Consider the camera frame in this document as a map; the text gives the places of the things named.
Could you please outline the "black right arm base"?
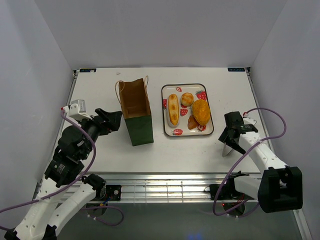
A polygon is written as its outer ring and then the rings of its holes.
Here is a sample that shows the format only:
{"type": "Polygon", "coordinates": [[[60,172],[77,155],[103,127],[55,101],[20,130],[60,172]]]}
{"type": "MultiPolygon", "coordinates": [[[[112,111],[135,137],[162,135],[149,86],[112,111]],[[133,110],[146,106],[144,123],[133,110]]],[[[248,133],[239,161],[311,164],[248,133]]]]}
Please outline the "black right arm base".
{"type": "MultiPolygon", "coordinates": [[[[210,194],[210,199],[214,200],[215,196],[218,193],[220,185],[219,184],[210,184],[209,186],[206,186],[204,189],[204,193],[210,194]]],[[[235,200],[238,199],[242,194],[238,191],[236,191],[234,186],[229,186],[227,184],[224,184],[221,188],[221,191],[218,194],[218,200],[235,200]]]]}

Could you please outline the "green brown paper bag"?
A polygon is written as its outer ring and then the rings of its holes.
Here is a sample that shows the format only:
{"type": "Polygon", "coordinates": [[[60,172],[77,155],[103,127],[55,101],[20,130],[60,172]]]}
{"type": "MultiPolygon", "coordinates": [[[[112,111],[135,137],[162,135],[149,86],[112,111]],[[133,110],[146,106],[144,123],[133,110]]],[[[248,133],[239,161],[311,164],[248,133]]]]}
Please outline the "green brown paper bag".
{"type": "Polygon", "coordinates": [[[119,80],[114,85],[132,146],[154,142],[152,113],[147,93],[149,77],[119,80]]]}

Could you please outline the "large orange crumb bread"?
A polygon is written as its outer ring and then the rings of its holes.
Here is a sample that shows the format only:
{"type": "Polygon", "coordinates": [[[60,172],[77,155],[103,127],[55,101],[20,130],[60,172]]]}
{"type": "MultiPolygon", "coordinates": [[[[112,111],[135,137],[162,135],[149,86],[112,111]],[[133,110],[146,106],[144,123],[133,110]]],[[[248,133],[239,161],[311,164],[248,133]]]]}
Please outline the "large orange crumb bread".
{"type": "Polygon", "coordinates": [[[199,125],[206,125],[211,119],[211,110],[208,103],[203,99],[198,99],[192,104],[192,115],[199,125]]]}

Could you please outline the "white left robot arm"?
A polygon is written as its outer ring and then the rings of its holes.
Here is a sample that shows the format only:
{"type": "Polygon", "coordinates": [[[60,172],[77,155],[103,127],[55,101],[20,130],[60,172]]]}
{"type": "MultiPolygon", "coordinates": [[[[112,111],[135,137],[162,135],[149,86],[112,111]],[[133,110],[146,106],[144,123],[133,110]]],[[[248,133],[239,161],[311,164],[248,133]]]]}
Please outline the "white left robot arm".
{"type": "Polygon", "coordinates": [[[61,117],[70,123],[62,131],[51,162],[34,200],[11,206],[9,211],[30,206],[21,223],[6,228],[6,240],[55,240],[66,223],[91,200],[108,201],[106,181],[82,163],[97,154],[98,137],[119,130],[122,112],[95,110],[90,116],[76,105],[61,109],[61,117]]]}

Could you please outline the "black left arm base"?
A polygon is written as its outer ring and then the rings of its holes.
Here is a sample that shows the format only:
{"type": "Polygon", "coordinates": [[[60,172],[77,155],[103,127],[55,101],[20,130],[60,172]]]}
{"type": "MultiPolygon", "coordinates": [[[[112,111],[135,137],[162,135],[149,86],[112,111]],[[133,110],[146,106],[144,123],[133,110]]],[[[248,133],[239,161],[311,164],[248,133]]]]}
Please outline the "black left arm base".
{"type": "Polygon", "coordinates": [[[120,201],[122,194],[121,185],[106,185],[105,186],[105,198],[109,201],[120,201]]]}

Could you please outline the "small round bun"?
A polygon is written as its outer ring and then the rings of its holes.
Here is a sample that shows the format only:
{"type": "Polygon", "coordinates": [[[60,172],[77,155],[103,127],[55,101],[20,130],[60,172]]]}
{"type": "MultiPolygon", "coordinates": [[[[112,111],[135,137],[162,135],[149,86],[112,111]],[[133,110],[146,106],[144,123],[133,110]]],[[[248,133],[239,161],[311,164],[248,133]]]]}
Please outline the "small round bun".
{"type": "Polygon", "coordinates": [[[194,102],[193,94],[190,93],[190,92],[183,93],[181,98],[180,98],[180,102],[185,107],[191,106],[193,104],[193,102],[194,102]]]}

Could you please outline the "long sesame bread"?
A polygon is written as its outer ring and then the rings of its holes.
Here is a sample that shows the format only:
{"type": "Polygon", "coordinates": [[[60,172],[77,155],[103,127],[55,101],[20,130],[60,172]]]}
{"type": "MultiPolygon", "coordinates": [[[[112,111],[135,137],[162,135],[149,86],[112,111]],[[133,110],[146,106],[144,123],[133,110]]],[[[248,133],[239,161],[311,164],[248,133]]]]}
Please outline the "long sesame bread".
{"type": "Polygon", "coordinates": [[[171,94],[167,99],[167,119],[171,127],[179,124],[180,105],[176,94],[171,94]]]}

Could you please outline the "metal food tongs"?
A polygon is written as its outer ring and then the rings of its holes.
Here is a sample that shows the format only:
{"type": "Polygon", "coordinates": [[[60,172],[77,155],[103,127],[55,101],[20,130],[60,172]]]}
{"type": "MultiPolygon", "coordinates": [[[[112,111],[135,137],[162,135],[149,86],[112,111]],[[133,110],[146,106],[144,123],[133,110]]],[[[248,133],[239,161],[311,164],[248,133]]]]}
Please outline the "metal food tongs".
{"type": "Polygon", "coordinates": [[[235,141],[229,138],[223,140],[222,157],[227,157],[234,150],[235,141]]]}

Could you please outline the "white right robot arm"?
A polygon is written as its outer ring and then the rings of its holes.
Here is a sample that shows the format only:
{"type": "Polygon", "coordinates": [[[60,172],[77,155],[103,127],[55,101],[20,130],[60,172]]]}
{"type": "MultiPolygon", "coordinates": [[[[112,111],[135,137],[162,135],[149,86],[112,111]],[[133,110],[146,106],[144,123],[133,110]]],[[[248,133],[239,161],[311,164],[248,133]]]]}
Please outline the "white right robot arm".
{"type": "Polygon", "coordinates": [[[226,127],[219,141],[241,153],[240,163],[249,156],[259,172],[256,179],[241,171],[235,173],[232,166],[219,185],[214,202],[219,195],[237,199],[244,194],[258,201],[265,213],[299,210],[303,206],[303,174],[297,166],[282,161],[261,138],[254,120],[238,111],[224,115],[226,127]]]}

